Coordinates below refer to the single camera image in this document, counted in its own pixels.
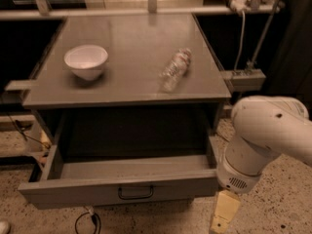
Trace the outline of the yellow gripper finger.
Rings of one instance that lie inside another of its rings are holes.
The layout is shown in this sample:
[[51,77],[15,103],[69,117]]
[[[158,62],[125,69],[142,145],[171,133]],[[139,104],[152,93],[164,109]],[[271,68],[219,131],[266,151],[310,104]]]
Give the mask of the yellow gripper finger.
[[241,205],[239,196],[229,190],[216,193],[209,234],[225,234]]

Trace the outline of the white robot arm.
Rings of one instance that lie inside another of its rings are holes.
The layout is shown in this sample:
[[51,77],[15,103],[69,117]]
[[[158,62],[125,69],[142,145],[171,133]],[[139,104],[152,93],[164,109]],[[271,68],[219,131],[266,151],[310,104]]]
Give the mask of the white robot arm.
[[312,122],[293,97],[244,97],[231,111],[235,135],[217,157],[216,193],[209,234],[224,234],[240,206],[239,196],[259,182],[265,167],[285,154],[312,166]]

